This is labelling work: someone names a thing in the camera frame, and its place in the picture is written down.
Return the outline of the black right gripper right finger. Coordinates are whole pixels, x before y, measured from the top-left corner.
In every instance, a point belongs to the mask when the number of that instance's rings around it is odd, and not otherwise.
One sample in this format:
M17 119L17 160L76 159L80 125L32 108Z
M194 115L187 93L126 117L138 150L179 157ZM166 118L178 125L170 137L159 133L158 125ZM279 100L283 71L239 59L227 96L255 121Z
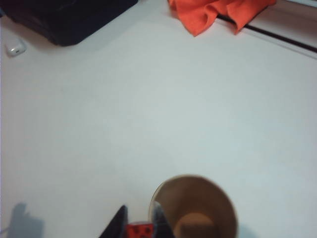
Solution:
M165 217L162 206L155 201L151 209L151 222L154 225L154 238L173 238L173 230Z

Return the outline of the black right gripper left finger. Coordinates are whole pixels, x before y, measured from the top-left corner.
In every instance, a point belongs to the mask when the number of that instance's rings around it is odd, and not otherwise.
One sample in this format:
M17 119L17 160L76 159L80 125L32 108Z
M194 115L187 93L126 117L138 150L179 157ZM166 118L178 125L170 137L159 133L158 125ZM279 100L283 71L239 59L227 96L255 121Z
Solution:
M107 227L101 233L99 238L123 238L126 233L126 225L128 221L128 208L122 205L114 217L111 219Z

